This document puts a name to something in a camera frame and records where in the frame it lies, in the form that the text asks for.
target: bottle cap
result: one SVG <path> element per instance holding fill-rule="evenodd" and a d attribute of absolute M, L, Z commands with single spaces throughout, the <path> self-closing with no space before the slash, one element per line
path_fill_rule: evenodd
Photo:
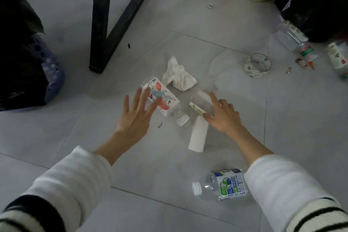
<path fill-rule="evenodd" d="M 192 183 L 192 190 L 194 192 L 194 195 L 201 195 L 202 194 L 202 187 L 200 183 Z"/>
<path fill-rule="evenodd" d="M 188 120 L 190 119 L 190 117 L 186 114 L 183 114 L 178 120 L 177 120 L 177 124 L 179 126 L 182 126 L 183 124 L 185 124 Z"/>

